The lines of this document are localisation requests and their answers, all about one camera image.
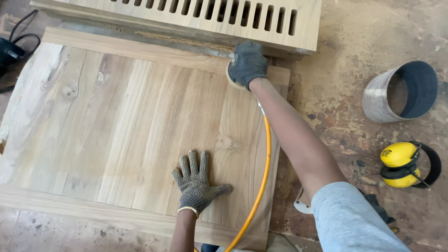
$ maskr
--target hand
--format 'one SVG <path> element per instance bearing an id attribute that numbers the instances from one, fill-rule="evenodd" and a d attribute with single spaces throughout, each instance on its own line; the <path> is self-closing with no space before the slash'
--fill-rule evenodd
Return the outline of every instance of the hand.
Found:
<path id="1" fill-rule="evenodd" d="M 266 78 L 267 59 L 262 54 L 262 46 L 248 41 L 235 47 L 235 58 L 228 65 L 230 79 L 239 86 L 249 89 L 255 78 Z"/>
<path id="2" fill-rule="evenodd" d="M 218 196 L 231 191 L 232 187 L 229 184 L 222 186 L 211 187 L 208 184 L 208 153 L 203 151 L 201 153 L 201 164 L 198 168 L 196 161 L 196 152 L 191 150 L 188 152 L 190 157 L 190 165 L 188 165 L 187 157 L 181 156 L 179 161 L 181 163 L 182 174 L 179 168 L 171 171 L 177 186 L 182 192 L 181 207 L 183 209 L 191 209 L 196 213 L 196 219 L 199 214 Z"/>

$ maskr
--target ear muffs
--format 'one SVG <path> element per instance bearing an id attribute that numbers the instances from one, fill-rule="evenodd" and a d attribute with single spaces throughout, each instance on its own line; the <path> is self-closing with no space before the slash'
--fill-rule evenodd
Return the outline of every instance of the ear muffs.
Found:
<path id="1" fill-rule="evenodd" d="M 411 143 L 416 147 L 416 150 L 409 148 L 409 144 Z M 412 186 L 415 188 L 427 189 L 439 178 L 440 173 L 442 172 L 442 162 L 440 160 L 439 155 L 429 146 L 424 143 L 409 141 L 403 143 L 395 143 L 391 146 L 388 146 L 381 152 L 381 160 L 384 162 L 383 153 L 388 150 L 390 154 L 394 152 L 396 155 L 396 162 L 393 160 L 386 160 L 385 166 L 380 170 L 380 175 L 385 181 L 386 184 L 392 187 L 408 187 Z M 420 157 L 420 150 L 423 150 L 429 157 L 429 161 L 431 163 L 430 172 L 425 179 L 421 179 L 420 170 L 417 168 L 415 162 Z M 403 160 L 409 160 L 408 163 L 403 164 Z M 420 180 L 421 183 L 413 185 L 417 180 Z"/>

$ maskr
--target air hose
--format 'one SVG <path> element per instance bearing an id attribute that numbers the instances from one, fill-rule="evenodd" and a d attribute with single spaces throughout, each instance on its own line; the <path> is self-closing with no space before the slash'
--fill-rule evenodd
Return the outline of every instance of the air hose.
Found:
<path id="1" fill-rule="evenodd" d="M 258 191 L 257 198 L 255 199 L 254 205 L 252 206 L 252 210 L 250 211 L 249 216 L 244 222 L 243 227 L 240 229 L 240 232 L 235 236 L 233 241 L 227 246 L 224 252 L 230 252 L 244 235 L 244 232 L 249 227 L 250 222 L 254 218 L 255 213 L 257 212 L 258 206 L 260 205 L 261 198 L 263 197 L 264 189 L 266 187 L 267 176 L 269 175 L 269 168 L 271 166 L 271 126 L 269 125 L 269 121 L 267 120 L 266 115 L 264 114 L 263 108 L 261 108 L 261 112 L 263 113 L 264 125 L 266 128 L 266 162 L 264 164 L 264 174 L 263 179 L 261 181 L 260 190 Z"/>

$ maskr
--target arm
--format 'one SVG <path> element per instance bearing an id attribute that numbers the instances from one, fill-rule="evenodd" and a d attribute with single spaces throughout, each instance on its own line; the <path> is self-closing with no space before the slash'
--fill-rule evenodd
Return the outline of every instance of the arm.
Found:
<path id="1" fill-rule="evenodd" d="M 253 79 L 249 88 L 263 107 L 310 199 L 327 184 L 347 181 L 327 146 L 267 78 Z"/>
<path id="2" fill-rule="evenodd" d="M 347 181 L 329 149 L 266 78 L 267 60 L 261 45 L 237 45 L 227 70 L 235 85 L 246 87 L 259 100 L 310 199 L 327 184 Z"/>
<path id="3" fill-rule="evenodd" d="M 208 183 L 208 153 L 201 153 L 201 164 L 198 167 L 196 152 L 188 152 L 190 164 L 186 156 L 181 156 L 181 169 L 171 171 L 182 196 L 181 206 L 177 211 L 176 227 L 171 241 L 170 252 L 193 251 L 194 226 L 199 214 L 218 196 L 232 190 L 229 184 L 211 187 Z"/>
<path id="4" fill-rule="evenodd" d="M 176 228 L 172 236 L 170 252 L 190 252 L 194 247 L 194 227 L 196 214 L 190 209 L 177 213 Z"/>

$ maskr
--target forearm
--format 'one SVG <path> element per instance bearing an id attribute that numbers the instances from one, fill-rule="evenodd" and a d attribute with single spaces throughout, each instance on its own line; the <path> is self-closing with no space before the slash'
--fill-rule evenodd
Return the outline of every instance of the forearm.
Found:
<path id="1" fill-rule="evenodd" d="M 268 79 L 256 78 L 249 87 L 262 105 L 280 146 L 310 199 L 326 184 L 347 181 L 327 146 Z"/>
<path id="2" fill-rule="evenodd" d="M 192 252 L 194 250 L 195 225 L 196 214 L 192 210 L 184 209 L 177 214 L 170 252 Z"/>

